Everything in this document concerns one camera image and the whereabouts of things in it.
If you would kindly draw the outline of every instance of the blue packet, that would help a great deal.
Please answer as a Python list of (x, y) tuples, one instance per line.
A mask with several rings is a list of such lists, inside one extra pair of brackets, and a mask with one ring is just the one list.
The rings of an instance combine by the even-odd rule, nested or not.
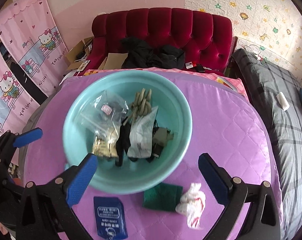
[(98, 235), (106, 240), (128, 237), (121, 200), (117, 197), (94, 197), (94, 213)]

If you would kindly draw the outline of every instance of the pink hello kitty curtain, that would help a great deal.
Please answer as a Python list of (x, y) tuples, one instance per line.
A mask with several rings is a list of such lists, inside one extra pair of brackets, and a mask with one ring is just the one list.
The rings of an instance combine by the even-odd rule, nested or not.
[(68, 65), (47, 0), (17, 0), (0, 11), (0, 39), (32, 81), (51, 95)]
[[(0, 53), (0, 136), (7, 130), (21, 133), (39, 104), (23, 89)], [(12, 162), (18, 164), (18, 153)]]

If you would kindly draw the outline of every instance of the beige rope bundle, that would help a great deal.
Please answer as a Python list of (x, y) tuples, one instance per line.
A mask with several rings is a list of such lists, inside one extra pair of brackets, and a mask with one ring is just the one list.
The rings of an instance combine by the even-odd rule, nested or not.
[(141, 92), (135, 93), (134, 102), (130, 105), (130, 109), (132, 113), (125, 120), (123, 125), (126, 125), (126, 123), (130, 119), (132, 119), (131, 125), (133, 125), (137, 120), (138, 116), (146, 116), (147, 114), (151, 113), (152, 106), (150, 104), (150, 100), (151, 100), (152, 90), (150, 89), (146, 95), (145, 93), (146, 93), (145, 88), (143, 88)]

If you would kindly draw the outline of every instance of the green sponge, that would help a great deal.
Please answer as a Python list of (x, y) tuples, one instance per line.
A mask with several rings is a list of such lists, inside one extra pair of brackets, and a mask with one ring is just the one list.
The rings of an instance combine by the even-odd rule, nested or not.
[(160, 183), (148, 189), (143, 195), (143, 207), (175, 212), (175, 207), (180, 203), (183, 187)]

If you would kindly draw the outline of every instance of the brick pattern wallpaper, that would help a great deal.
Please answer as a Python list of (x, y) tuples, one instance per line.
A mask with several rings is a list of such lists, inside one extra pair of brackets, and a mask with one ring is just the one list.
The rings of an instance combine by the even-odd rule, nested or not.
[(291, 0), (185, 0), (185, 8), (228, 17), (233, 35), (302, 79), (302, 16)]

